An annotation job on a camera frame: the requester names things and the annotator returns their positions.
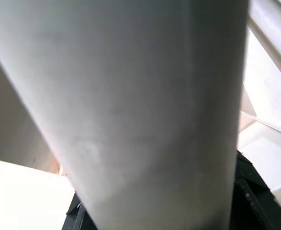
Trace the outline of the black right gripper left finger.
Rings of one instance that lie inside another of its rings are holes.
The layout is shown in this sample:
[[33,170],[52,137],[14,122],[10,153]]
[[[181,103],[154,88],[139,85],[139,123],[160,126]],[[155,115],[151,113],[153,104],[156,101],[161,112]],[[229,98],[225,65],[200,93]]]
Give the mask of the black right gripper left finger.
[[97,230],[95,223],[76,193],[66,213],[62,230]]

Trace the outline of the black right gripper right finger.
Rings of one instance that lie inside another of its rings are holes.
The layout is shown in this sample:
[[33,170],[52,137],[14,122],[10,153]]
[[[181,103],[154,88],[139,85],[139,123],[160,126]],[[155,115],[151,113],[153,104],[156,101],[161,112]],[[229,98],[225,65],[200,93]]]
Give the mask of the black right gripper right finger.
[[253,164],[237,152],[231,230],[281,230],[281,205]]

